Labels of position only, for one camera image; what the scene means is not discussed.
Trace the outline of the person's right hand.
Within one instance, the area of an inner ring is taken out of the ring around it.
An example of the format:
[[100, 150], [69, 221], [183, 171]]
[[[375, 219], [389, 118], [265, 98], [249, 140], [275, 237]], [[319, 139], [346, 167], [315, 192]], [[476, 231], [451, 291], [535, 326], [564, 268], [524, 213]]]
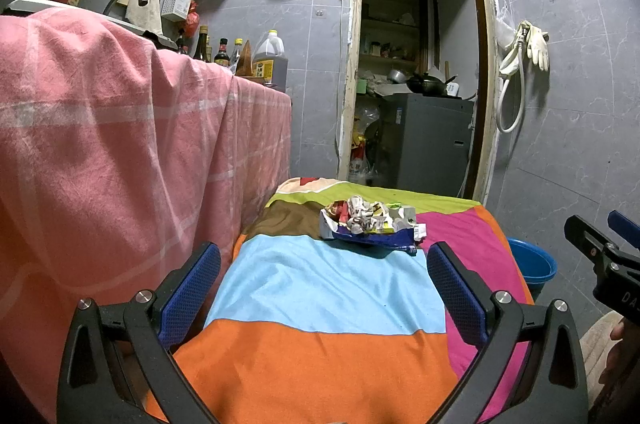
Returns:
[[627, 319], [620, 319], [620, 322], [618, 322], [610, 332], [610, 340], [612, 340], [614, 346], [608, 352], [604, 369], [598, 378], [598, 382], [602, 385], [605, 385], [610, 377], [617, 371], [617, 365], [620, 362], [620, 357], [625, 352], [624, 339], [627, 332], [627, 326]]

